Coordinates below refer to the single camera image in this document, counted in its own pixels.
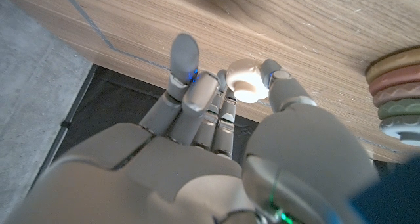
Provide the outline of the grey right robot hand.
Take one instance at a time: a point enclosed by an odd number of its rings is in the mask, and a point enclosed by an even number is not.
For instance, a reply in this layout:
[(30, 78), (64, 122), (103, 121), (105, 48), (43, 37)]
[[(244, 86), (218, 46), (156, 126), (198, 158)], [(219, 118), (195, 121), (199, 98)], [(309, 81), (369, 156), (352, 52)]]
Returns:
[(378, 181), (365, 149), (276, 61), (255, 67), (272, 113), (232, 159), (240, 94), (198, 71), (188, 34), (171, 47), (166, 92), (139, 124), (76, 145), (8, 223), (362, 223), (351, 198)]

